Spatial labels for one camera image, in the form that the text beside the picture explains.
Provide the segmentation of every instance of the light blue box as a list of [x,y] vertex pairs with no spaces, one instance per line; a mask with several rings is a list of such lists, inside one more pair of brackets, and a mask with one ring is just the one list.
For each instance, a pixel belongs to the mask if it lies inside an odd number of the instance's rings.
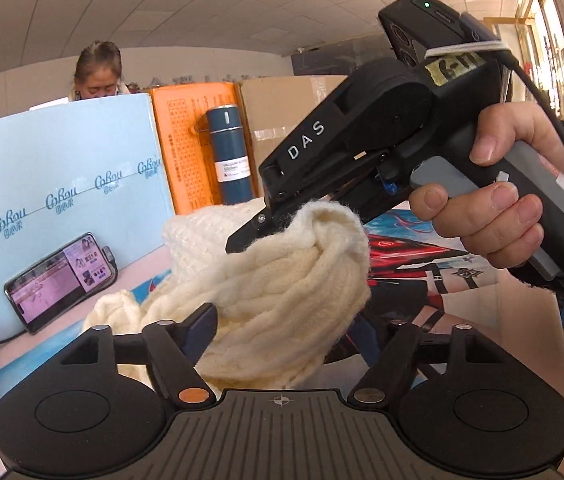
[[1,118],[0,340],[22,330],[9,279],[85,232],[122,269],[163,244],[172,214],[147,94]]

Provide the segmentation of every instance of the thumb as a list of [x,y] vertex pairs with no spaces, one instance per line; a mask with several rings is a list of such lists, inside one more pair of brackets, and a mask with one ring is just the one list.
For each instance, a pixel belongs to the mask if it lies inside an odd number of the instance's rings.
[[423,222],[432,220],[447,202],[446,190],[439,184],[418,187],[409,196],[411,212]]
[[501,160],[517,140],[543,155],[564,174],[564,146],[539,105],[504,103],[485,108],[478,118],[470,159],[479,166]]

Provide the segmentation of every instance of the blue thermos bottle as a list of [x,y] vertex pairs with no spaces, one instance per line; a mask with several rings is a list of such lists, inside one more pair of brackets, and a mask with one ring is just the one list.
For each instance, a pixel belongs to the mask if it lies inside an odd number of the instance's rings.
[[253,198],[253,187],[239,108],[237,105],[211,108],[206,118],[222,201],[226,205],[248,202]]

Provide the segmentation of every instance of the phone screen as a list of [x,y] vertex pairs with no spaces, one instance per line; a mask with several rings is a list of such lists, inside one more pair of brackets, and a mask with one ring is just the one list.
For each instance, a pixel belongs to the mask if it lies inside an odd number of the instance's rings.
[[85,235],[7,284],[6,292],[29,326],[58,316],[112,275],[95,238]]

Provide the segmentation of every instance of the human hand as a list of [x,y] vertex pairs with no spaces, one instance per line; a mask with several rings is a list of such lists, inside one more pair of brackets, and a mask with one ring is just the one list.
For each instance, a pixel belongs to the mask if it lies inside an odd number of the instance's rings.
[[[564,146],[542,108],[532,103],[505,103],[482,111],[471,152],[478,166],[491,166],[523,140],[564,174]],[[459,237],[466,250],[486,257],[498,269],[526,262],[542,243],[537,223],[542,202],[536,195],[520,199],[510,182],[496,182],[449,200],[439,184],[416,189],[409,197],[411,211],[432,221],[444,238]]]

